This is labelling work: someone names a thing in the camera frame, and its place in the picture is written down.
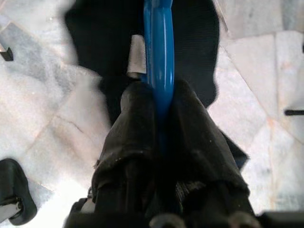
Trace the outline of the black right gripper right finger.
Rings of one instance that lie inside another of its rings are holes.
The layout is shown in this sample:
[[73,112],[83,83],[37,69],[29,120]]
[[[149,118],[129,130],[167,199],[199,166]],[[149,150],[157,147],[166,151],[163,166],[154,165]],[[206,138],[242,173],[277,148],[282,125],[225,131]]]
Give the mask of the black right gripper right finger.
[[186,194],[181,200],[184,214],[253,215],[248,186],[226,139],[183,80],[175,82],[167,124],[173,172]]

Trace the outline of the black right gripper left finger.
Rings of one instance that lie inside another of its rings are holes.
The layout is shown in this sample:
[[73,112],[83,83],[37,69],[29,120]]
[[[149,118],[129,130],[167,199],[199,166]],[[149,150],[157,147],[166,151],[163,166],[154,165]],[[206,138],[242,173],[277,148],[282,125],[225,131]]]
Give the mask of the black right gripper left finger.
[[92,177],[95,213],[163,211],[156,188],[157,119],[152,88],[135,82],[121,98],[121,113],[108,133]]

